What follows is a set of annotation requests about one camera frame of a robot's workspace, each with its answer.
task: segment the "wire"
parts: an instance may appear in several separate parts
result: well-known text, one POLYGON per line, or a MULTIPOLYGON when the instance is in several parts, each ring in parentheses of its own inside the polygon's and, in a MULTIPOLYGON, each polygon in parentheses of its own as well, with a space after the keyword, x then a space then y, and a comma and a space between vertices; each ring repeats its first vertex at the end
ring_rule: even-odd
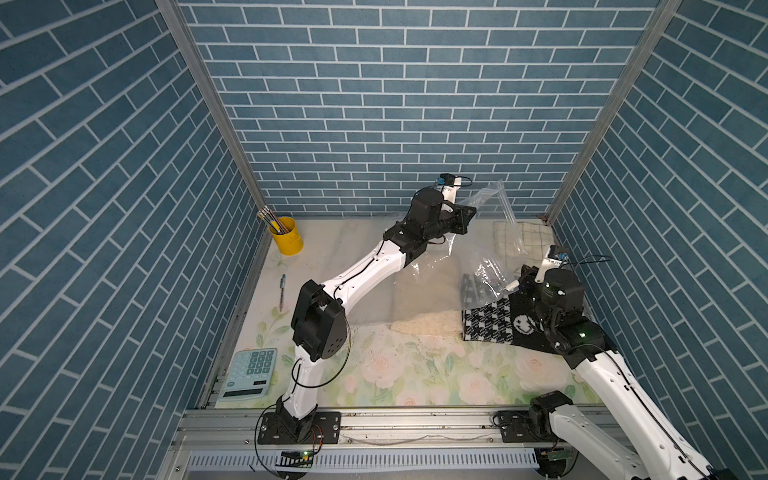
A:
POLYGON ((574 450, 576 451, 576 454, 574 455, 574 462, 571 463, 571 466, 568 467, 568 470, 566 470, 565 472, 563 472, 562 475, 560 475, 561 477, 565 477, 567 474, 571 473, 571 470, 573 470, 574 467, 576 466, 576 461, 578 460, 578 450, 576 449, 574 450))
POLYGON ((317 429, 318 429, 318 430, 320 430, 320 445, 318 445, 318 446, 317 446, 317 452, 315 452, 315 453, 313 454, 313 456, 315 456, 315 455, 317 455, 318 453, 320 453, 320 450, 322 450, 322 449, 323 449, 323 438, 324 438, 324 434, 323 434, 323 429, 321 429, 321 428, 320 428, 320 425, 312 425, 312 426, 313 426, 313 427, 317 427, 317 429))
POLYGON ((381 251, 382 251, 382 248, 383 248, 383 247, 384 247, 384 240, 382 240, 381 244, 379 245, 379 249, 376 251, 376 255, 374 255, 374 256, 373 256, 373 258, 371 259, 371 261, 369 261, 368 263, 366 263, 366 265, 365 265, 365 266, 362 268, 362 270, 360 270, 358 273, 355 273, 355 274, 354 274, 354 275, 352 275, 350 278, 348 278, 348 279, 344 280, 344 281, 343 281, 343 282, 341 282, 339 285, 336 285, 336 288, 335 288, 335 289, 333 289, 333 298, 336 298, 336 292, 338 292, 338 291, 339 291, 339 288, 341 288, 341 287, 344 285, 344 283, 347 283, 347 282, 349 282, 351 279, 355 278, 356 276, 358 276, 358 275, 360 275, 361 273, 363 273, 363 272, 365 272, 365 271, 366 271, 366 268, 368 268, 368 267, 371 265, 371 263, 373 263, 373 262, 376 260, 376 257, 378 257, 378 256, 379 256, 379 253, 381 253, 381 251))
POLYGON ((676 448, 677 451, 679 451, 681 454, 683 454, 683 457, 685 457, 687 462, 690 463, 690 466, 694 467, 694 469, 699 473, 699 475, 702 476, 702 478, 707 478, 707 476, 699 469, 699 467, 697 467, 696 464, 694 464, 694 462, 690 459, 688 454, 683 451, 683 449, 680 447, 680 445, 678 445, 678 443, 677 443, 677 441, 675 441, 674 437, 667 431, 666 428, 664 428, 663 425, 661 425, 661 422, 659 422, 659 419, 656 418, 656 416, 652 413, 652 411, 645 404, 643 399, 637 394, 637 391, 635 391, 635 389, 634 389, 634 384, 629 382, 629 379, 627 379, 627 376, 624 374, 624 370, 621 369, 621 367, 619 366, 618 362, 612 356, 610 356, 605 349, 603 349, 600 346, 594 345, 593 343, 582 343, 580 345, 576 345, 576 346, 574 346, 571 349, 571 352, 573 352, 574 350, 576 350, 577 348, 580 348, 582 346, 592 346, 592 347, 600 350, 602 353, 605 354, 606 357, 608 357, 614 363, 614 365, 618 369, 618 371, 621 374, 621 376, 624 377, 624 381, 627 383, 627 387, 629 387, 629 390, 632 391, 634 396, 637 398, 637 401, 640 402, 640 404, 643 406, 643 408, 645 409, 647 414, 650 415, 650 417, 654 420, 654 422, 656 422, 656 425, 658 425, 659 429, 661 429, 661 431, 664 432, 664 434, 667 436, 667 438, 669 438, 670 442, 672 442, 672 445, 674 445, 674 448, 676 448))
POLYGON ((614 258, 613 258, 612 256, 610 256, 610 255, 602 255, 602 254, 598 254, 598 255, 587 255, 586 257, 582 258, 581 260, 579 260, 579 261, 578 261, 578 262, 576 262, 576 263, 563 263, 563 264, 561 265, 561 267, 563 267, 563 266, 566 266, 566 265, 573 265, 573 267, 572 267, 571 269, 572 269, 572 270, 575 272, 575 271, 576 271, 576 269, 577 269, 577 268, 578 268, 580 265, 588 265, 588 264, 590 264, 590 263, 605 263, 605 262, 610 262, 610 261, 612 261, 613 259, 614 259, 614 258), (599 258, 600 260, 592 260, 591 262, 587 262, 587 261, 585 261, 585 260, 588 260, 588 259, 591 259, 591 258, 599 258))
POLYGON ((349 353, 352 352, 352 330, 349 328, 349 322, 346 323, 346 331, 347 331, 347 339, 349 340, 349 346, 346 349, 346 358, 344 359, 344 363, 341 364, 341 368, 339 369, 339 371, 336 372, 336 374, 334 376, 332 376, 329 380, 327 380, 327 381, 325 381, 325 382, 323 382, 323 383, 321 383, 319 385, 303 385, 303 384, 299 383, 298 375, 294 375, 293 374, 293 370, 296 368, 296 364, 299 363, 299 360, 297 360, 293 364, 293 367, 291 367, 291 370, 290 370, 290 378, 294 381, 294 383, 296 383, 296 385, 302 386, 305 389, 318 389, 320 387, 324 387, 324 386, 328 385, 333 380, 335 380, 337 376, 341 375, 341 372, 344 371, 344 367, 346 366, 346 363, 349 360, 349 353))
POLYGON ((310 425, 310 431, 312 432, 312 456, 315 456, 317 452, 315 452, 315 442, 317 442, 317 434, 315 433, 315 429, 313 428, 314 425, 310 425))
POLYGON ((386 442, 386 443, 383 443, 383 442, 369 442, 367 440, 360 440, 360 439, 350 439, 350 440, 352 440, 353 442, 362 443, 364 445, 371 445, 371 446, 374 446, 374 447, 386 447, 386 446, 390 446, 390 445, 401 445, 403 443, 418 442, 419 440, 429 439, 429 438, 446 439, 446 440, 451 440, 452 442, 469 442, 471 440, 486 439, 486 438, 491 437, 493 435, 494 434, 492 434, 492 433, 487 433, 485 435, 479 435, 479 436, 476 436, 476 437, 471 437, 469 439, 453 439, 453 438, 447 437, 445 435, 424 435, 424 436, 418 437, 417 439, 400 440, 400 441, 397 441, 397 442, 386 442))
POLYGON ((501 417, 501 415, 499 415, 498 412, 491 415, 491 425, 493 425, 497 429, 500 429, 503 426, 509 425, 508 423, 505 423, 504 425, 502 425, 501 423, 496 423, 495 420, 497 417, 501 417))
MULTIPOLYGON (((269 409, 271 409, 273 407, 277 407, 277 404, 273 403, 272 405, 270 405, 270 406, 266 407, 264 410, 262 410, 261 414, 259 415, 259 419, 256 420, 256 428, 253 429, 253 451, 256 453, 256 460, 259 461, 259 464, 264 468, 264 470, 267 470, 269 473, 271 473, 272 475, 276 476, 277 478, 282 478, 283 480, 285 480, 285 477, 281 476, 279 473, 277 473, 277 471, 270 470, 269 468, 267 468, 266 465, 264 465, 264 462, 261 461, 261 457, 259 457, 259 449, 258 449, 259 442, 258 442, 258 440, 256 438, 257 433, 259 432, 259 425, 261 424, 261 419, 264 417, 264 413, 267 410, 269 410, 269 409)), ((253 465, 249 464, 248 466, 250 467, 251 470, 256 472, 256 470, 253 468, 253 465)))
POLYGON ((456 178, 466 178, 467 180, 469 180, 469 185, 459 185, 460 187, 471 187, 472 185, 475 184, 475 182, 471 178, 465 177, 464 175, 456 175, 456 178))

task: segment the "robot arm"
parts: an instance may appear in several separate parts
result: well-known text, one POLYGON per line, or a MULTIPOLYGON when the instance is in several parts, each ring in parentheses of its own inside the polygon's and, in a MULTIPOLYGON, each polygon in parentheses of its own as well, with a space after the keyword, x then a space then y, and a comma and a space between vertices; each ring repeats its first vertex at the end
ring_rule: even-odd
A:
POLYGON ((611 480, 734 478, 714 471, 632 376, 603 329, 581 315, 584 287, 572 270, 560 268, 567 258, 566 249, 553 245, 541 269, 523 267, 520 289, 530 296, 551 346, 600 396, 637 454, 586 421, 561 392, 531 401, 532 431, 570 443, 611 480))
POLYGON ((309 435, 317 387, 323 386, 323 362, 339 351, 349 334, 346 312, 424 253, 430 240, 467 232, 477 210, 454 203, 461 185, 461 177, 440 175, 435 186, 416 192, 406 217, 389 228, 370 253, 323 284, 310 280, 301 287, 291 319, 296 362, 288 391, 276 403, 283 431, 293 440, 309 435))

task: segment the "floral tabletop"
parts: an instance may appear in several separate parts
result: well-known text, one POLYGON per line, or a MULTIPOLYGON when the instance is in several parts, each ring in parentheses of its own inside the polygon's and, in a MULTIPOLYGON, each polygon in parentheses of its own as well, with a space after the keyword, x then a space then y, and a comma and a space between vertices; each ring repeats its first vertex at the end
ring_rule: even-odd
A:
MULTIPOLYGON (((383 228, 381 220, 301 220, 300 231, 305 246, 299 255, 284 257, 274 244, 270 248, 235 349, 277 348, 270 390, 260 399, 219 401, 218 409, 263 408, 286 391, 294 363, 290 314, 300 284, 343 271, 370 250, 383 228), (281 311, 279 284, 284 273, 289 281, 281 311)), ((326 363, 323 379, 338 372, 345 348, 326 363)), ((352 327, 352 350, 343 373, 319 390, 318 403, 322 407, 524 405, 556 389, 575 403, 600 402, 560 356, 459 337, 398 333, 387 324, 360 325, 352 327)))

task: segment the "blue brick wallpaper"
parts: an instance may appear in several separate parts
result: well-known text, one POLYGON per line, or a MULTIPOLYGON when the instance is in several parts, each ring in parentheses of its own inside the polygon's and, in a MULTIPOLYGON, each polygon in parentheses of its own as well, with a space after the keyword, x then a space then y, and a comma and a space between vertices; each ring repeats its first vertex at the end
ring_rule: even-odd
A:
POLYGON ((657 0, 182 0, 270 202, 407 210, 444 172, 542 214, 657 0))
POLYGON ((145 478, 253 202, 153 0, 0 2, 0 478, 145 478))
POLYGON ((556 231, 680 431, 768 478, 768 2, 684 0, 556 231))

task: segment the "table surface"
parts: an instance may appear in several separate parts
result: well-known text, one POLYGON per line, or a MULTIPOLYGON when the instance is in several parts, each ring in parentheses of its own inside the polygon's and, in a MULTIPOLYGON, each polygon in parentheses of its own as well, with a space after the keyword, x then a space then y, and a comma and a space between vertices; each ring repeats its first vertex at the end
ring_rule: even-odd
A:
MULTIPOLYGON (((263 408, 286 391, 294 363, 290 318, 299 288, 309 279, 321 283, 344 271, 368 253, 396 220, 300 219, 298 228, 304 248, 293 257, 280 254, 272 242, 235 348, 235 352, 277 349, 270 390, 259 399, 219 400, 216 408, 263 408), (280 310, 283 274, 285 300, 280 310)), ((479 218, 473 220, 472 226, 481 235, 492 238, 494 221, 497 220, 479 218)), ((541 244, 551 242, 551 230, 540 223, 521 226, 528 260, 540 259, 541 244)), ((392 331, 388 323, 382 323, 391 312, 394 300, 386 299, 394 298, 392 291, 392 282, 385 280, 349 313, 349 361, 337 380, 319 389, 320 406, 523 405, 555 389, 576 403, 600 403, 560 356, 495 343, 465 342, 459 337, 392 331)), ((345 345, 326 362, 323 379, 339 370, 346 348, 345 345)))

